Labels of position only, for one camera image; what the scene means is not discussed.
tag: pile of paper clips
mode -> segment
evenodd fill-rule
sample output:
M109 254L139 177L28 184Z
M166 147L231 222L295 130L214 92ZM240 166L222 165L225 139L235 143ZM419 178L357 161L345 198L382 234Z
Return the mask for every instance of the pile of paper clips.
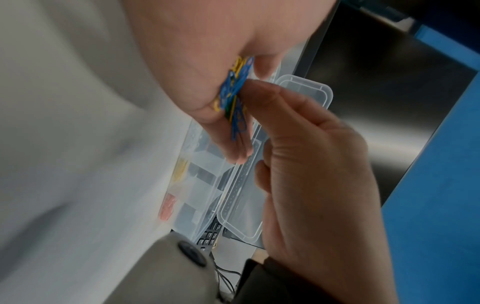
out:
M250 68L254 64L253 57L238 57L233 67L228 71L228 76L220 87L220 94L214 102L217 112L225 111L225 117L230 121L231 139L235 140L237 134L247 130L245 109L237 96L247 80Z

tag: hand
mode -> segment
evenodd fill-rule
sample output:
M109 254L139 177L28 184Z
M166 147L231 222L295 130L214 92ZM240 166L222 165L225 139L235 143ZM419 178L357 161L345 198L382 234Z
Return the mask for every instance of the hand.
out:
M259 81L240 91L266 130L255 181L268 254L344 303L397 302L365 140L314 100Z
M231 140L223 113L213 108L238 55L255 56L254 70L270 76L286 51L319 26L334 0L123 0L145 61L168 96L197 120L229 162L253 151L249 132Z

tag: dark reflective surface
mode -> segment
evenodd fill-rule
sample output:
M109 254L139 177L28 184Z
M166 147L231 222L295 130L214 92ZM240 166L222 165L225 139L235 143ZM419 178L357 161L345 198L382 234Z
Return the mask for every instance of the dark reflective surface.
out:
M386 201L476 73L415 38L340 5L306 78L367 140Z

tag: blue wall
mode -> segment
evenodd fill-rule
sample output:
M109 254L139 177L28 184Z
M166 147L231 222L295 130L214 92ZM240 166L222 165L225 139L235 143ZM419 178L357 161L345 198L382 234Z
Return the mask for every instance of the blue wall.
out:
M480 70L480 55L419 40ZM480 73L392 193L383 216L402 303L480 302Z

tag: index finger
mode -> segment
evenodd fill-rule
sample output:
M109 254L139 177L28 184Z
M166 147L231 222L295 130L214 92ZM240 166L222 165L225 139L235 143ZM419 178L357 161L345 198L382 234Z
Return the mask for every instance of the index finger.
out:
M292 123L309 122L322 129L342 125L337 116L311 97L266 82L247 80L240 98L248 111L273 133L285 135Z

